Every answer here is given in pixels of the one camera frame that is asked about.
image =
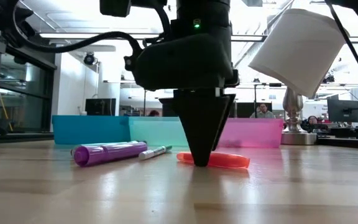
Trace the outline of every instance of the teal plastic bin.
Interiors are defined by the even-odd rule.
[[[188,147],[178,117],[130,117],[131,141],[147,141],[149,146]]]
[[[53,115],[55,144],[93,144],[131,140],[127,116]]]

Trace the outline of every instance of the white marker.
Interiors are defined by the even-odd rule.
[[[150,159],[151,157],[166,153],[172,148],[172,146],[161,146],[156,149],[147,150],[139,154],[140,160]]]

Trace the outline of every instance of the window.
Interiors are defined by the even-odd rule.
[[[5,89],[0,89],[0,93],[14,131],[42,128],[43,99]],[[5,118],[1,99],[0,118]]]
[[[46,95],[47,72],[23,59],[9,54],[1,55],[0,83],[27,91]]]

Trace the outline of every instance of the security camera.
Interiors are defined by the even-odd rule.
[[[334,77],[334,75],[327,75],[327,76],[323,79],[323,83],[324,83],[324,84],[333,83],[333,82],[335,82],[335,77]]]
[[[86,65],[95,65],[98,62],[98,59],[94,57],[94,52],[88,52],[86,53],[86,56],[84,58],[84,63]]]

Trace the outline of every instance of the black cable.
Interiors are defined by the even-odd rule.
[[[169,23],[169,18],[167,13],[164,11],[164,8],[161,4],[158,3],[157,0],[149,0],[153,8],[157,11],[157,14],[161,20],[162,23],[162,29],[165,33],[165,35],[170,36],[171,35],[171,25]]]
[[[325,0],[326,1],[326,4],[328,5],[329,7],[329,10],[331,11],[331,14],[333,15],[333,18],[339,28],[339,30],[341,31],[342,35],[343,35],[343,38],[345,39],[346,41],[346,44],[349,46],[352,54],[353,54],[353,57],[354,59],[356,60],[357,64],[358,64],[358,54],[351,42],[351,40],[349,39],[349,36],[347,35],[347,32],[345,31],[345,28],[343,27],[341,21],[339,20],[338,18],[338,15],[336,14],[335,10],[334,10],[334,7],[333,7],[333,4],[331,2],[331,0]]]
[[[13,13],[12,15],[15,15],[16,12],[16,8],[17,5],[15,5],[14,9],[13,9]],[[16,24],[16,20],[15,20],[15,16],[12,17],[12,24],[13,27],[11,29],[12,34],[14,35],[15,38],[17,38],[20,42],[22,42],[25,46],[28,46],[31,49],[34,50],[38,50],[40,52],[47,52],[47,53],[64,53],[64,52],[70,52],[73,50],[77,50],[83,47],[86,47],[90,44],[96,43],[100,40],[104,40],[104,39],[109,39],[109,38],[122,38],[125,40],[128,40],[129,44],[132,47],[133,50],[133,54],[138,54],[142,51],[142,48],[140,47],[139,43],[137,40],[135,40],[135,38],[133,38],[131,35],[124,33],[124,32],[119,32],[119,31],[112,31],[112,32],[106,32],[103,34],[99,34],[97,36],[91,37],[89,39],[86,40],[82,40],[78,43],[75,44],[71,44],[68,46],[63,46],[63,47],[49,47],[49,46],[44,46],[44,45],[39,45],[39,44],[35,44],[31,41],[29,41],[27,39],[26,36],[24,36],[22,34],[22,32],[19,30],[17,24]]]

